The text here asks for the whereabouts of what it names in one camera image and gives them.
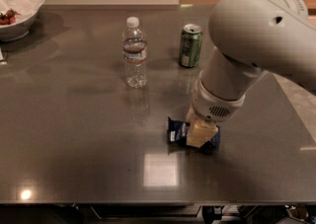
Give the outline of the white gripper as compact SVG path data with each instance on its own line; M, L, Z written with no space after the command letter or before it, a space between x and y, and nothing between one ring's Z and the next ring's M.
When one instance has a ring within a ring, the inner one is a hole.
M213 121L223 122L231 119L243 106L245 97L245 92L239 92L230 82L215 81L207 87L201 78L197 78L192 104L186 115L186 122L190 123L187 144L200 148L209 141L218 132Z

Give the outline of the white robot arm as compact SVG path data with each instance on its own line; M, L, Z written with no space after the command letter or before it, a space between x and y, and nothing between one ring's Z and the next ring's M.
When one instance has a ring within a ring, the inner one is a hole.
M266 72L315 93L316 27L302 0L220 0L208 33L213 49L193 89L188 145L209 142Z

